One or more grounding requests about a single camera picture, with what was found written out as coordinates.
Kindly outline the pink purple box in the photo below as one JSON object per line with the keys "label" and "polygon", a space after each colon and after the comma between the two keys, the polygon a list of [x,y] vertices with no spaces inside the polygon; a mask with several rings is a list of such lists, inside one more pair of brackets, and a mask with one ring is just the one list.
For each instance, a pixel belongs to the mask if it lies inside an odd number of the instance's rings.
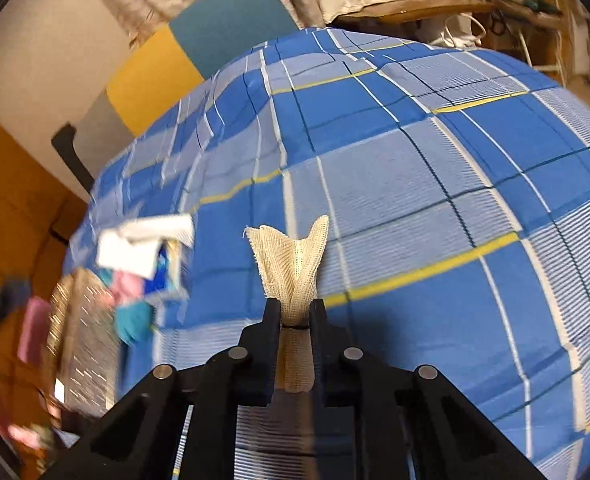
{"label": "pink purple box", "polygon": [[52,304],[39,297],[31,297],[26,305],[17,357],[29,366],[38,367],[50,330]]}

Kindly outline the gold patterned tissue box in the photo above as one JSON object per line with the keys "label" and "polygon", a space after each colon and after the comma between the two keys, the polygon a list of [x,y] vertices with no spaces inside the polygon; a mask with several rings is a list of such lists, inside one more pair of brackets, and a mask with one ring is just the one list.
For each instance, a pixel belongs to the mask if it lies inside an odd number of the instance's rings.
{"label": "gold patterned tissue box", "polygon": [[117,399],[120,340],[109,289],[86,269],[60,279],[51,296],[42,370],[52,401],[68,411],[101,417]]}

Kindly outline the blue plaid bed sheet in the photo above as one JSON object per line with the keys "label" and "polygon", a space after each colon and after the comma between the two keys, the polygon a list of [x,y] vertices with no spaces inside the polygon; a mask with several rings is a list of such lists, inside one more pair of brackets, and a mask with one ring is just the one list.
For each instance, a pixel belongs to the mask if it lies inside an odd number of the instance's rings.
{"label": "blue plaid bed sheet", "polygon": [[204,363],[266,302],[252,229],[327,217],[329,320],[438,368],[550,479],[590,464],[590,107],[510,56],[309,28],[176,99],[100,172],[66,271],[101,234],[186,214],[179,292],[122,372]]}

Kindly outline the white folded cloth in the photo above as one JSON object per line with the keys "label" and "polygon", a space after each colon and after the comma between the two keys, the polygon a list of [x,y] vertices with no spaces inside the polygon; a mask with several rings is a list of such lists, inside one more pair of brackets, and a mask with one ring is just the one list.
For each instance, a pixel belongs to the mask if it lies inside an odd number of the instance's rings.
{"label": "white folded cloth", "polygon": [[96,265],[151,280],[161,245],[167,240],[193,247],[191,214],[138,218],[104,230],[98,238]]}

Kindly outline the black headboard post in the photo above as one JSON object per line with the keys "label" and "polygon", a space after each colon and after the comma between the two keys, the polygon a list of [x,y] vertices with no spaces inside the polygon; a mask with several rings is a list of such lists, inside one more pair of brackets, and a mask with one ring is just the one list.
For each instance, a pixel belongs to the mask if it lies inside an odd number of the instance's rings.
{"label": "black headboard post", "polygon": [[52,136],[51,145],[82,188],[87,193],[90,193],[94,185],[94,177],[91,176],[89,170],[83,165],[83,162],[74,149],[74,137],[76,133],[76,128],[69,122],[66,122]]}

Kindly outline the wooden wardrobe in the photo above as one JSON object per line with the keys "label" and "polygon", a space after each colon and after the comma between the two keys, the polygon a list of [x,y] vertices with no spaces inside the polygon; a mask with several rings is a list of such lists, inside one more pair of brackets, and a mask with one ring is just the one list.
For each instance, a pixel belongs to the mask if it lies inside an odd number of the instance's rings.
{"label": "wooden wardrobe", "polygon": [[85,213],[86,203],[0,125],[0,285],[19,278],[50,298]]}

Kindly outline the cream knitted cloth bundle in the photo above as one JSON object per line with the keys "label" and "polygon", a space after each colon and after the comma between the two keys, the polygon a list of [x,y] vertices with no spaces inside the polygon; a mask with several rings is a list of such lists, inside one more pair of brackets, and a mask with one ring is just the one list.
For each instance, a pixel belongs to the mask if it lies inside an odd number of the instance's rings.
{"label": "cream knitted cloth bundle", "polygon": [[325,214],[304,238],[290,238],[272,226],[247,228],[263,292],[280,303],[280,337],[275,388],[305,393],[315,383],[309,328],[310,304],[318,298],[317,275],[329,232]]}

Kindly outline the wooden side table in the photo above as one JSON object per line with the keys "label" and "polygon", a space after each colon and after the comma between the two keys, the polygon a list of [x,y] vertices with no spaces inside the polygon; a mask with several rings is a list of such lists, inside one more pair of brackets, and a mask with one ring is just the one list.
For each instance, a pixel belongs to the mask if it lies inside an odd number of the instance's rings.
{"label": "wooden side table", "polygon": [[396,0],[341,15],[335,18],[332,26],[353,32],[403,36],[412,24],[431,20],[445,21],[446,18],[459,14],[471,15],[472,18],[498,14],[541,29],[564,29],[562,14],[534,12],[526,6],[504,0]]}

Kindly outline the blue tissue packet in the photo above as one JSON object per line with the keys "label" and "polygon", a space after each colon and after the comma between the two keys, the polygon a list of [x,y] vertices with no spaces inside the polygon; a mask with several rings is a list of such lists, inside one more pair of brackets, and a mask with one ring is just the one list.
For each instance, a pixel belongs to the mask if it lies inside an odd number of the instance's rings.
{"label": "blue tissue packet", "polygon": [[157,253],[153,278],[146,282],[145,300],[155,308],[167,301],[189,298],[187,281],[182,274],[184,246],[177,240],[165,240]]}

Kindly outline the grey yellow blue headboard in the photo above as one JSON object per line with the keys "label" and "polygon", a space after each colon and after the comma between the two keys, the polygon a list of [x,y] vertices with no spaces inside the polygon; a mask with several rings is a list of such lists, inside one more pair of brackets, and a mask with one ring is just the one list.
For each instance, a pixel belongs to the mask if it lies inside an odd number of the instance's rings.
{"label": "grey yellow blue headboard", "polygon": [[83,165],[95,180],[115,155],[223,65],[297,29],[281,0],[196,0],[130,55],[73,125]]}

